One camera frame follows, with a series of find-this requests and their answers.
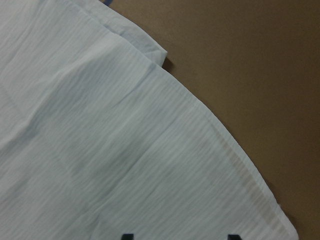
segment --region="white fabric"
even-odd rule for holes
[[[1,2],[0,240],[297,240],[165,51],[97,3]]]

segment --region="brown table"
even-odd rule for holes
[[[113,0],[249,155],[296,227],[320,231],[320,1]]]

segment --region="brown surface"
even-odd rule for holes
[[[239,142],[296,227],[319,237],[319,1],[113,0]]]

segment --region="white cloth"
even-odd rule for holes
[[[0,8],[0,240],[297,240],[166,51],[95,0]]]

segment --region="black object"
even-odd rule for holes
[[[228,235],[228,240],[242,240],[239,235]]]
[[[125,233],[122,235],[121,240],[134,240],[134,235],[132,233]]]

